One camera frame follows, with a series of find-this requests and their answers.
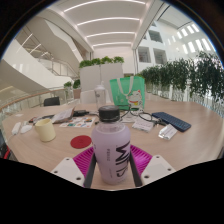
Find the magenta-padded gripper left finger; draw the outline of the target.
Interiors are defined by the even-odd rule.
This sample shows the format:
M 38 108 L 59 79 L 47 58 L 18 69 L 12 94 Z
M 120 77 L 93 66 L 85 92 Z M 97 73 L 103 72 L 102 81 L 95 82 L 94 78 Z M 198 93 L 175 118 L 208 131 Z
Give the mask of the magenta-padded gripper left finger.
M 92 147 L 74 158 L 64 158 L 51 173 L 84 188 L 90 188 L 95 171 L 96 158 Z

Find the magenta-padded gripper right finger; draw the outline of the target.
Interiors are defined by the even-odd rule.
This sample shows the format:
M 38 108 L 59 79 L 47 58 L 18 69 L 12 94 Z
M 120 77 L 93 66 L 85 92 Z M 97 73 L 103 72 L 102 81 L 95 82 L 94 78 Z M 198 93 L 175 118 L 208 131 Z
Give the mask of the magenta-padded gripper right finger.
M 152 156 L 132 145 L 130 165 L 136 187 L 148 185 L 175 172 L 175 169 L 161 156 Z

